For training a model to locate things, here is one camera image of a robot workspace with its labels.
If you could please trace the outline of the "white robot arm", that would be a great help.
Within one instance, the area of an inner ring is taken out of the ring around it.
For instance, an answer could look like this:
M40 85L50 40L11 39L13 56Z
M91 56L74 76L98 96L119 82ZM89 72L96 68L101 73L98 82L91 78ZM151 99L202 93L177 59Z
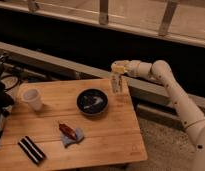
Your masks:
M154 63L120 60L112 63L111 71L114 93L122 91L122 76L125 73L134 78L158 81L164 86L195 148L191 171L205 171L205 114L176 81L169 64L164 60Z

